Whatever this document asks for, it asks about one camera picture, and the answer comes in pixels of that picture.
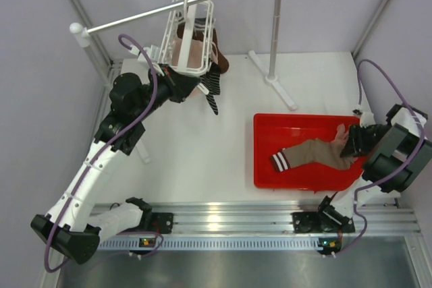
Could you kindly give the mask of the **white plastic clip hanger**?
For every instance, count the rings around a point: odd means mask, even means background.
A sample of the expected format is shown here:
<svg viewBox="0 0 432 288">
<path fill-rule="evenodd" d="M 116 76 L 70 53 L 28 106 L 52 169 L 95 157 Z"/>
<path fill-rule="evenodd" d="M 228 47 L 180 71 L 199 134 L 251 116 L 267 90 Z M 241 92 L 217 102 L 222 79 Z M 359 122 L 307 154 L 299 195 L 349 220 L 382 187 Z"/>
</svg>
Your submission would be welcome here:
<svg viewBox="0 0 432 288">
<path fill-rule="evenodd" d="M 170 66 L 173 51 L 173 38 L 174 36 L 179 36 L 182 39 L 182 48 L 180 50 L 178 66 L 176 67 L 178 70 L 177 72 L 182 75 L 199 78 L 209 71 L 212 62 L 212 38 L 214 27 L 213 2 L 207 0 L 195 5 L 190 5 L 188 3 L 189 0 L 173 1 L 177 1 L 180 4 L 180 8 L 173 9 L 169 13 L 157 63 Z M 203 32 L 203 60 L 205 61 L 206 67 L 202 67 L 203 70 L 187 68 L 190 43 L 196 18 L 205 19 L 205 31 Z"/>
</svg>

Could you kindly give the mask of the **taupe sock with striped cuff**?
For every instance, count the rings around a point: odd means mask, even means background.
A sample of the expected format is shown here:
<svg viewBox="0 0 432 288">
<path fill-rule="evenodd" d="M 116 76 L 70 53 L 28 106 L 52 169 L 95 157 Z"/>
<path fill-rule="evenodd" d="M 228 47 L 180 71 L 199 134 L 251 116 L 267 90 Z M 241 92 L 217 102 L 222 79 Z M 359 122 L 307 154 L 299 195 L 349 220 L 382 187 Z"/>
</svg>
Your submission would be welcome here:
<svg viewBox="0 0 432 288">
<path fill-rule="evenodd" d="M 320 139 L 284 148 L 269 157 L 276 172 L 281 173 L 290 169 L 318 163 L 335 170 L 348 170 L 356 161 L 355 158 L 342 158 L 340 155 L 345 142 L 333 140 L 324 142 Z"/>
</svg>

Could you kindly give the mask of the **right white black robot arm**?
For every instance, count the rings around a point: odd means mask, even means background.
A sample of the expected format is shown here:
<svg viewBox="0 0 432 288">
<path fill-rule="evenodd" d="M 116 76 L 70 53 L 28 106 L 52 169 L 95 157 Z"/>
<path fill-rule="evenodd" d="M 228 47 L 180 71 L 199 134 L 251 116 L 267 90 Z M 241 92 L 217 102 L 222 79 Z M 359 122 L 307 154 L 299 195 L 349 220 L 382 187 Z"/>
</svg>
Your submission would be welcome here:
<svg viewBox="0 0 432 288">
<path fill-rule="evenodd" d="M 431 161 L 431 141 L 424 138 L 428 115 L 414 107 L 394 105 L 384 124 L 368 125 L 364 119 L 349 128 L 344 158 L 365 157 L 362 174 L 347 190 L 325 197 L 315 214 L 324 233 L 353 233 L 354 207 L 392 192 L 403 192 Z"/>
</svg>

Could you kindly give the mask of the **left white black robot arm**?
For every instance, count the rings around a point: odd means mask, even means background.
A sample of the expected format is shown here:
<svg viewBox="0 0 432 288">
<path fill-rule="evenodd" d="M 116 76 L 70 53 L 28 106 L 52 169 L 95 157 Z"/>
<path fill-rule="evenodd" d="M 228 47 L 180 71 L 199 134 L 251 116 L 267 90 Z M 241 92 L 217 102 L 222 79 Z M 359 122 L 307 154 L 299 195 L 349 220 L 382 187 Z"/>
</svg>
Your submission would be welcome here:
<svg viewBox="0 0 432 288">
<path fill-rule="evenodd" d="M 200 84 L 200 78 L 179 74 L 168 65 L 161 71 L 150 69 L 148 78 L 144 84 L 134 73 L 116 77 L 109 93 L 110 111 L 81 168 L 57 203 L 32 219 L 31 228 L 46 245 L 46 265 L 51 250 L 84 264 L 100 243 L 124 231 L 157 230 L 152 206 L 142 198 L 131 197 L 97 217 L 91 215 L 102 189 L 144 134 L 142 122 L 167 101 L 184 102 Z"/>
</svg>

